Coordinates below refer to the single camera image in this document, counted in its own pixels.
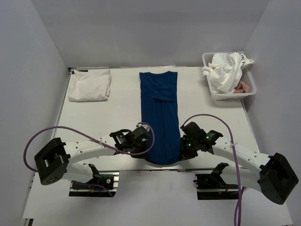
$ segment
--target white garment in basket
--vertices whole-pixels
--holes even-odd
[[[242,76],[242,69],[253,64],[243,52],[215,53],[212,63],[202,68],[203,75],[209,76],[215,93],[234,93]]]
[[[80,72],[74,70],[69,85],[69,101],[102,101],[110,95],[111,72],[88,70]]]

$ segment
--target white plastic basket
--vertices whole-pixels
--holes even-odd
[[[217,53],[204,53],[202,55],[203,58],[203,64],[204,66],[208,66],[208,63],[212,62],[212,58],[213,55]],[[245,82],[249,87],[250,87],[250,92],[249,93],[214,93],[212,90],[212,86],[209,80],[209,76],[207,77],[207,81],[208,81],[208,85],[210,88],[210,94],[211,94],[211,98],[213,100],[241,100],[243,98],[245,98],[246,96],[250,96],[250,95],[254,95],[257,91],[254,80],[251,76],[250,71],[248,70],[248,68],[242,70],[242,76],[241,76],[241,81]]]

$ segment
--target cable tie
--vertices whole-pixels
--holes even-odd
[[[235,146],[235,145],[238,145],[238,143],[237,143],[237,142],[230,143],[230,147],[233,147],[233,146]]]
[[[100,144],[100,146],[103,148],[103,139],[99,139],[99,144]]]

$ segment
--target cable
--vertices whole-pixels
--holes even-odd
[[[150,146],[147,150],[145,150],[144,152],[140,152],[140,153],[128,153],[128,152],[125,152],[125,151],[121,151],[121,150],[119,150],[119,149],[117,149],[117,148],[115,148],[115,147],[112,147],[112,146],[110,146],[110,145],[108,145],[108,144],[106,144],[106,143],[103,143],[103,142],[101,143],[101,145],[103,145],[104,147],[113,149],[114,151],[119,152],[119,153],[122,153],[122,154],[128,154],[128,155],[141,155],[141,154],[147,153],[147,152],[150,151],[150,150],[152,149],[152,147],[154,146],[154,143],[155,143],[155,133],[154,133],[153,128],[152,128],[149,124],[147,124],[147,123],[145,123],[145,122],[140,122],[139,124],[147,125],[147,126],[150,128],[151,133],[152,133],[152,137],[153,137],[151,146]],[[35,137],[37,137],[39,134],[41,134],[41,133],[43,133],[43,132],[45,132],[45,131],[47,131],[47,130],[50,130],[50,129],[67,129],[67,130],[73,131],[73,132],[75,132],[75,133],[78,133],[78,134],[80,134],[80,135],[82,135],[82,136],[84,136],[84,137],[90,139],[91,141],[93,141],[93,142],[95,142],[95,143],[98,143],[98,144],[100,143],[100,140],[97,140],[97,139],[95,139],[95,138],[93,138],[93,137],[91,137],[91,136],[89,136],[89,135],[87,135],[87,134],[85,134],[85,133],[82,133],[82,132],[78,131],[77,129],[73,129],[73,128],[70,128],[70,127],[67,127],[67,126],[50,126],[50,127],[44,128],[44,129],[40,130],[39,132],[37,132],[35,135],[33,135],[33,136],[30,138],[30,140],[27,142],[27,144],[26,144],[26,146],[25,146],[25,149],[24,149],[24,152],[23,152],[23,161],[24,161],[25,166],[26,166],[28,169],[30,169],[30,170],[32,170],[32,171],[34,171],[34,172],[38,172],[38,171],[37,171],[36,169],[32,168],[32,167],[27,163],[27,160],[26,160],[26,154],[27,154],[28,147],[29,147],[29,145],[31,144],[31,142],[34,140]]]
[[[230,189],[230,185],[227,186],[227,189],[223,192],[221,192],[222,194],[226,193],[228,190]]]
[[[105,187],[102,186],[102,185],[85,184],[85,183],[81,183],[81,182],[77,182],[77,181],[73,181],[73,183],[76,184],[76,185],[100,187],[100,188],[102,188],[103,190],[105,190],[107,193],[109,193],[109,195],[110,195],[111,197],[114,197],[113,194],[112,194],[107,188],[105,188]]]
[[[222,120],[221,118],[212,115],[212,114],[195,114],[191,117],[189,117],[182,126],[184,126],[186,124],[187,121],[189,121],[190,119],[197,117],[197,116],[209,116],[209,117],[213,117],[216,118],[217,120],[221,121],[228,129],[229,133],[230,133],[230,139],[231,139],[231,143],[234,144],[234,140],[233,140],[233,134],[232,131],[230,129],[230,127],[228,126],[228,124]],[[239,173],[239,165],[238,165],[238,160],[237,160],[237,155],[236,155],[236,150],[235,150],[235,146],[232,146],[233,149],[233,155],[234,155],[234,162],[235,162],[235,166],[236,166],[236,173],[237,173],[237,182],[238,182],[238,202],[237,202],[237,208],[235,208],[235,212],[234,212],[234,225],[236,226],[236,215],[237,215],[237,209],[238,209],[238,226],[240,226],[240,222],[241,222],[241,197],[242,197],[242,189],[241,189],[241,183],[240,183],[240,173]]]
[[[241,194],[244,193],[244,190],[245,190],[245,189],[246,189],[246,187],[243,187],[243,188],[241,189]],[[235,211],[234,211],[234,226],[237,226],[237,224],[236,224],[237,210],[238,210],[238,202],[236,203],[236,207],[235,207]]]

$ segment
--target pink cloth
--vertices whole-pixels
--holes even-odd
[[[250,87],[243,81],[239,81],[239,84],[235,87],[234,93],[248,93],[250,92]]]

